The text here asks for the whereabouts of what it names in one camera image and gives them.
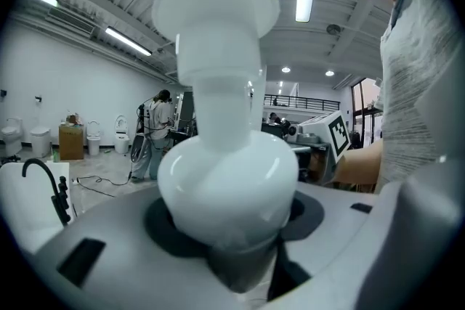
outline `black faucet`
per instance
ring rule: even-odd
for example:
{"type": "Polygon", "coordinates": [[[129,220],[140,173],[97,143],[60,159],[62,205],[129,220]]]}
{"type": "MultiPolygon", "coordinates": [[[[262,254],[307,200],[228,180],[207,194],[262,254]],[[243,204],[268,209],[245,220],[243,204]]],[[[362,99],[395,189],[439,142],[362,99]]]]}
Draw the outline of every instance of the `black faucet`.
{"type": "Polygon", "coordinates": [[[28,159],[27,161],[25,161],[24,166],[23,166],[23,177],[26,177],[26,171],[28,169],[28,166],[30,166],[31,164],[37,164],[39,167],[41,167],[45,171],[45,173],[49,177],[50,182],[52,183],[52,189],[54,193],[54,195],[51,197],[52,204],[57,212],[58,217],[60,218],[62,225],[63,226],[68,225],[68,222],[71,220],[71,217],[69,217],[69,215],[66,213],[66,209],[69,208],[69,205],[66,202],[66,198],[68,197],[65,192],[68,189],[66,187],[66,178],[60,177],[61,192],[58,192],[57,184],[55,183],[53,174],[50,171],[49,167],[47,167],[42,160],[32,158],[32,159],[28,159]]]}

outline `white bathtub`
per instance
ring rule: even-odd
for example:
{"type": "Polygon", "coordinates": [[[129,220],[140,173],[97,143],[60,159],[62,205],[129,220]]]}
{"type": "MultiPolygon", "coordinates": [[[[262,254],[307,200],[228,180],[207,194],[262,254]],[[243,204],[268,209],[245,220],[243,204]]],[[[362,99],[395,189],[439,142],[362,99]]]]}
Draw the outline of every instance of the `white bathtub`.
{"type": "MultiPolygon", "coordinates": [[[[21,176],[24,163],[8,163],[0,168],[0,207],[3,217],[12,230],[17,244],[34,254],[48,240],[63,229],[50,197],[54,194],[49,177],[36,164],[28,167],[26,177],[21,176]]],[[[55,182],[66,177],[68,205],[66,210],[74,220],[70,198],[69,163],[47,163],[55,182]]]]}

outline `forearm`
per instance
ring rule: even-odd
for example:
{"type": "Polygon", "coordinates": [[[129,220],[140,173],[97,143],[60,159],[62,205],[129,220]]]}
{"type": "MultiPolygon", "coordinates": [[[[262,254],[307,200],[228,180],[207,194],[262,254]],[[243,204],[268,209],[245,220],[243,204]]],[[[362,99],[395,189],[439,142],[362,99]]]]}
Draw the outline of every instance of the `forearm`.
{"type": "Polygon", "coordinates": [[[346,151],[337,165],[334,181],[345,184],[375,184],[382,153],[382,139],[364,149],[346,151]]]}

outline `person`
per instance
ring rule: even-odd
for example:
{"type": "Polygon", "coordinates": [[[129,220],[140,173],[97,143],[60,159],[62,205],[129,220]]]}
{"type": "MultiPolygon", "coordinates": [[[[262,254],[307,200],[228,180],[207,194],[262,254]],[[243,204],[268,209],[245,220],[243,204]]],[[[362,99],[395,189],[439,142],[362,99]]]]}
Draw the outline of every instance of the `person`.
{"type": "Polygon", "coordinates": [[[383,138],[349,150],[334,181],[376,184],[402,181],[435,161],[434,140],[415,103],[463,51],[462,30],[448,0],[393,0],[381,37],[383,82],[375,107],[384,111],[383,138]]]}
{"type": "Polygon", "coordinates": [[[169,115],[171,113],[171,105],[168,103],[169,97],[169,91],[163,89],[150,103],[150,135],[148,135],[150,145],[145,147],[141,160],[134,164],[133,181],[142,181],[149,165],[150,179],[157,179],[163,148],[167,145],[166,136],[169,131],[169,115]]]}
{"type": "Polygon", "coordinates": [[[270,119],[274,121],[276,124],[281,124],[281,118],[277,116],[276,113],[271,113],[270,119]]]}

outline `person in white shirt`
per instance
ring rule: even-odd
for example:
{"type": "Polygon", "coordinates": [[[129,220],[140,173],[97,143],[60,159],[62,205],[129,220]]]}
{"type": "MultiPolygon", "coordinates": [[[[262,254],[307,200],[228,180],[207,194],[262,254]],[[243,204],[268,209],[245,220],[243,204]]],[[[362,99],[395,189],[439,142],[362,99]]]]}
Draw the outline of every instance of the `person in white shirt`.
{"type": "Polygon", "coordinates": [[[169,91],[163,89],[150,103],[150,146],[145,148],[141,160],[134,164],[134,170],[132,171],[133,181],[142,181],[149,165],[150,179],[157,179],[163,148],[169,143],[169,140],[166,139],[171,113],[171,105],[168,103],[169,97],[169,91]]]}

